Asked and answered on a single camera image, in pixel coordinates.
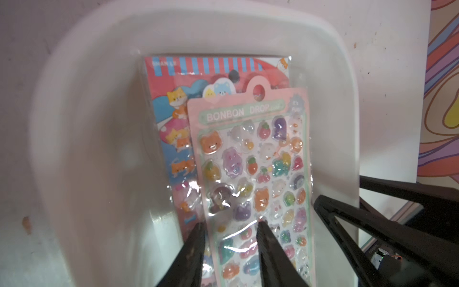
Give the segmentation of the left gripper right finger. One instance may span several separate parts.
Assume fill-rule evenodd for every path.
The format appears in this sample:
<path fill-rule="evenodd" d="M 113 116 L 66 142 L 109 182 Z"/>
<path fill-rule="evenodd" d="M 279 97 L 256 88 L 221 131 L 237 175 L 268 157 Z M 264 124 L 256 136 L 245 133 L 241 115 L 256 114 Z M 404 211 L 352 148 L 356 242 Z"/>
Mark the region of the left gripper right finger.
<path fill-rule="evenodd" d="M 263 287 L 308 287 L 265 221 L 258 222 L 257 242 Z"/>

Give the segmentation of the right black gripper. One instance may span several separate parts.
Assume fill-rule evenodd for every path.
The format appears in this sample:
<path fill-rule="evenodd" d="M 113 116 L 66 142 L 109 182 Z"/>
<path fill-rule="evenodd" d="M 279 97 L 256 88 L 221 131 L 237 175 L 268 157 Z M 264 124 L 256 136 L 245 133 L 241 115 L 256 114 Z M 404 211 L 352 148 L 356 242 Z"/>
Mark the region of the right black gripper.
<path fill-rule="evenodd" d="M 360 177 L 360 187 L 421 206 L 403 225 L 320 195 L 314 210 L 365 287 L 456 287 L 459 284 L 459 191 L 455 188 Z M 344 220 L 383 241 L 411 262 L 382 275 L 350 237 Z"/>

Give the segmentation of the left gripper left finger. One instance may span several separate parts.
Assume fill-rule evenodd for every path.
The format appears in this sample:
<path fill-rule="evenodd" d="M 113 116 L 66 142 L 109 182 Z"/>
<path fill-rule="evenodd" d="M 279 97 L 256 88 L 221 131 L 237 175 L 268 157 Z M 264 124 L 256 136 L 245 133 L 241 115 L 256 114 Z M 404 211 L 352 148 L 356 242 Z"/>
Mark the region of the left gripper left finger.
<path fill-rule="evenodd" d="M 197 223 L 157 287 L 201 286 L 205 234 L 205 223 Z"/>

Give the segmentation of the white plastic storage tray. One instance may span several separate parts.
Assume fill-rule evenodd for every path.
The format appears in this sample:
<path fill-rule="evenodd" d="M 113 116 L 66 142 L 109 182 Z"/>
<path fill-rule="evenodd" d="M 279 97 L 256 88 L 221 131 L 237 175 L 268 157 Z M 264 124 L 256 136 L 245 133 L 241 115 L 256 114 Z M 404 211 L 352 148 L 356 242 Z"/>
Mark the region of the white plastic storage tray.
<path fill-rule="evenodd" d="M 357 80 L 332 25 L 250 1 L 114 1 L 62 39 L 32 104 L 31 165 L 78 287 L 154 287 L 182 246 L 138 71 L 193 53 L 291 56 L 313 194 L 359 204 Z"/>

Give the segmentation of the pink puffy sticker sheet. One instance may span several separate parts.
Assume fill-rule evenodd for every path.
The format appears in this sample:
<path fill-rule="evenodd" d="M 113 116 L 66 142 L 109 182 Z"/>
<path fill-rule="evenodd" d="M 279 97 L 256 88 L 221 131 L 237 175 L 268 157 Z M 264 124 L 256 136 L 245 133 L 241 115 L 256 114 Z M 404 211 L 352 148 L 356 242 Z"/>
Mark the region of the pink puffy sticker sheet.
<path fill-rule="evenodd" d="M 188 112 L 217 285 L 261 285 L 256 233 L 265 221 L 315 286 L 306 89 L 257 76 L 244 93 L 191 99 Z"/>

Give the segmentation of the blue red animal sticker sheet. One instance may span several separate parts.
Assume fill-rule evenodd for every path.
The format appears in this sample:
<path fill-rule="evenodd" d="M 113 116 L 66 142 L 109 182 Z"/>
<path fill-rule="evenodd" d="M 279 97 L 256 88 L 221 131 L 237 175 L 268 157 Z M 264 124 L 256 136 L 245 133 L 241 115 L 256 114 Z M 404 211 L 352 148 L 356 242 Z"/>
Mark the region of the blue red animal sticker sheet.
<path fill-rule="evenodd" d="M 187 102 L 243 93 L 251 79 L 265 77 L 272 88 L 289 87 L 288 57 L 147 56 L 143 60 L 154 122 L 168 174 L 179 227 L 186 239 L 202 220 Z"/>

